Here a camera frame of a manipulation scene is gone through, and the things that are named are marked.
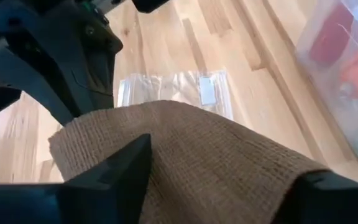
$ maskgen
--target brown fabric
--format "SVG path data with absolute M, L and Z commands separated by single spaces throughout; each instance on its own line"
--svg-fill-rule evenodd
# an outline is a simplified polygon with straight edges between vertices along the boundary
M 153 166 L 141 223 L 269 223 L 293 181 L 320 164 L 219 115 L 173 101 L 95 111 L 50 138 L 64 179 L 143 133 Z

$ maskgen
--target screw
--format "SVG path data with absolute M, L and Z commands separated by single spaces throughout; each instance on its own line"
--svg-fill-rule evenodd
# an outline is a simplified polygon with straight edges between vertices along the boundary
M 94 28 L 91 27 L 91 26 L 86 26 L 86 27 L 85 27 L 85 33 L 86 33 L 87 35 L 93 35 L 93 34 L 94 34 Z

